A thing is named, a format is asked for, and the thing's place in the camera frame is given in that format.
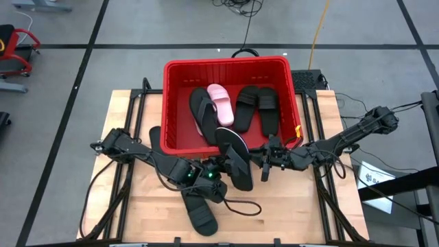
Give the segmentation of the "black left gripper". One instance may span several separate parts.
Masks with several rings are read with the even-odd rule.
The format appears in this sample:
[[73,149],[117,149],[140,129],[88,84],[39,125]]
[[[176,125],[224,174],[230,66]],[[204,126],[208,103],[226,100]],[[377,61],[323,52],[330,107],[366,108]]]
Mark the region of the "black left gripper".
[[[238,166],[244,164],[242,157],[234,150],[228,150],[226,155],[234,163],[228,165],[228,175],[231,178],[245,178],[248,175],[247,167],[242,169]],[[202,188],[202,194],[211,201],[223,201],[228,190],[227,184],[222,181],[221,173],[225,171],[222,161],[221,158],[209,158],[202,161],[201,178],[202,184],[205,185]]]

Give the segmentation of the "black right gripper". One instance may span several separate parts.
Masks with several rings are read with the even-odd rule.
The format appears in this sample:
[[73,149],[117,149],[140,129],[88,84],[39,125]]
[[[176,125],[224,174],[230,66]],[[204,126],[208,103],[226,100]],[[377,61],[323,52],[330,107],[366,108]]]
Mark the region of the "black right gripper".
[[294,140],[295,137],[291,137],[283,143],[279,137],[270,135],[268,137],[268,142],[262,148],[249,149],[249,154],[253,155],[250,158],[251,161],[255,164],[261,164],[262,182],[268,181],[270,169],[273,165],[285,169],[289,156],[289,148],[287,147],[287,144]]

